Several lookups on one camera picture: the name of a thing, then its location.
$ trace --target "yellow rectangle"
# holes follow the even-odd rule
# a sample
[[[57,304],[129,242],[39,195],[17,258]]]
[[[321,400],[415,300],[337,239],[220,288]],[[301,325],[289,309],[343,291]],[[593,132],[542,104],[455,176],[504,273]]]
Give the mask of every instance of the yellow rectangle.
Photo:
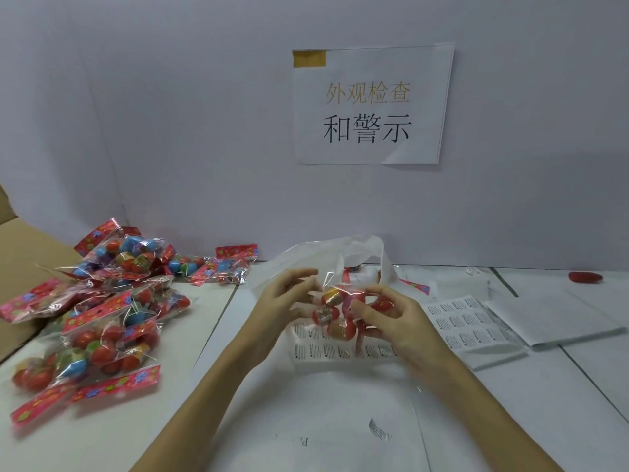
[[[294,51],[293,68],[325,68],[325,51]]]

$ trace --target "table surface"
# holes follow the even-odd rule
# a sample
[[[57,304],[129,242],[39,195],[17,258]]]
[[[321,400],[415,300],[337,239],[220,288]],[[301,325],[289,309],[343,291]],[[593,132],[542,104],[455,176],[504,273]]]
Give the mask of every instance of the table surface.
[[[568,289],[629,328],[629,273],[599,272],[598,285],[573,283],[568,271],[497,269],[518,296],[551,296]],[[629,419],[629,335],[621,334],[563,345],[574,360],[625,419]]]
[[[157,390],[138,391],[116,401],[102,397],[72,404],[15,434],[9,419],[18,399],[11,384],[13,367],[25,357],[40,355],[45,346],[32,341],[0,367],[3,470],[122,472],[133,466],[163,426],[170,401],[186,383],[234,290],[232,285],[177,283],[175,287],[193,304],[162,332],[155,350],[162,365]]]
[[[461,267],[405,265],[397,271],[400,277],[424,285],[466,275]],[[486,274],[486,277],[492,297],[511,294],[495,276]],[[189,384],[174,399],[168,414],[174,413],[198,384],[238,331],[253,304],[253,296],[241,287],[193,368]],[[408,390],[404,391],[400,386],[402,381],[396,386],[385,386],[382,381],[373,378],[369,381],[364,378],[357,380],[353,375],[335,372],[296,376],[287,373],[282,366],[287,357],[286,345],[280,341],[269,359],[242,384],[213,444],[213,460],[209,469],[248,470],[247,464],[252,464],[251,470],[256,470],[259,469],[253,465],[256,461],[264,457],[276,460],[282,456],[284,459],[281,462],[276,460],[274,466],[278,471],[292,471],[291,467],[297,459],[291,453],[289,440],[292,442],[308,433],[303,426],[305,421],[301,421],[304,409],[306,417],[311,421],[316,419],[320,409],[311,407],[311,400],[327,397],[325,391],[332,385],[347,391],[355,388],[353,393],[348,392],[350,397],[361,391],[362,408],[368,405],[371,415],[381,414],[383,406],[390,410],[392,417],[389,419],[393,421],[393,424],[389,421],[390,428],[405,430],[410,427],[410,424],[403,423],[403,415],[399,413],[408,407],[405,404]],[[477,375],[514,419],[566,471],[626,469],[629,462],[626,447],[629,444],[629,424],[561,349],[533,352],[526,358],[480,371]],[[367,389],[371,394],[368,397],[365,395]],[[416,394],[413,407],[433,471],[489,470],[467,432],[428,391]],[[297,424],[285,421],[290,416]],[[364,421],[357,419],[355,422],[362,424]],[[274,444],[275,434],[279,434],[278,439],[284,439],[284,442]]]

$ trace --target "brown cardboard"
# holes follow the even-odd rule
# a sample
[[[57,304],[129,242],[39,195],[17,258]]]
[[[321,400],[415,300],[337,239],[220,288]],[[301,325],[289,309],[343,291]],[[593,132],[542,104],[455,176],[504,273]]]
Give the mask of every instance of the brown cardboard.
[[[81,257],[45,233],[29,226],[15,216],[8,198],[0,187],[0,304],[28,292],[50,278],[37,265],[67,267]],[[0,320],[0,363],[35,336],[43,322],[11,325]]]

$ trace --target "paper sign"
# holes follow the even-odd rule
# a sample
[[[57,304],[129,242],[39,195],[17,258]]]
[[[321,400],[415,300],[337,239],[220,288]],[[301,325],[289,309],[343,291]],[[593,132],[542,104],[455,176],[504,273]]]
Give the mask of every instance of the paper sign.
[[[293,69],[298,162],[439,162],[454,45],[303,53]]]

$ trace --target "white partition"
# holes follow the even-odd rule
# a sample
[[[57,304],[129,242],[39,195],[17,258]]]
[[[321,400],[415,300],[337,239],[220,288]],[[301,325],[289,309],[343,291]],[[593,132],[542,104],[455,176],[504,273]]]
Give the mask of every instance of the white partition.
[[[64,0],[0,0],[0,184],[74,245],[125,215],[72,31]]]
[[[395,262],[629,267],[629,0],[67,7],[129,218],[182,250],[374,233]],[[438,166],[296,163],[292,49],[444,41]]]

